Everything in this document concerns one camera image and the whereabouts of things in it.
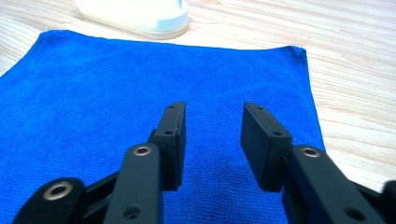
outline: towel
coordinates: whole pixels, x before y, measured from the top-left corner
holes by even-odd
[[[287,223],[240,146],[244,102],[262,105],[293,144],[324,149],[304,49],[221,49],[42,33],[0,77],[0,223],[43,184],[86,186],[120,169],[164,109],[186,102],[182,186],[164,223]]]

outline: wooden surface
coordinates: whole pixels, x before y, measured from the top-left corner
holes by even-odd
[[[369,188],[381,190],[384,181],[396,179],[396,1],[187,2],[189,31],[164,42],[305,48],[330,156]],[[147,40],[83,20],[73,0],[0,0],[0,76],[51,29]]]

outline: white plastic container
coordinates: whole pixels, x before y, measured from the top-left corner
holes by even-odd
[[[82,16],[151,39],[170,39],[188,29],[184,0],[76,0]]]

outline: light wood tabletop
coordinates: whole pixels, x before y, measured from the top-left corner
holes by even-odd
[[[231,49],[305,48],[329,155],[348,178],[368,188],[380,191],[385,181],[396,179],[396,1],[187,3],[189,30],[162,42]],[[0,76],[41,32],[52,29],[153,41],[84,20],[73,0],[0,0]]]

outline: blue towel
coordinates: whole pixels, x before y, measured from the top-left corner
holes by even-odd
[[[281,193],[262,192],[239,144],[244,102],[269,109],[293,144],[324,149],[297,47],[238,50],[40,35],[0,77],[0,223],[43,184],[85,185],[120,169],[167,105],[185,101],[182,186],[164,194],[164,223],[285,223]]]

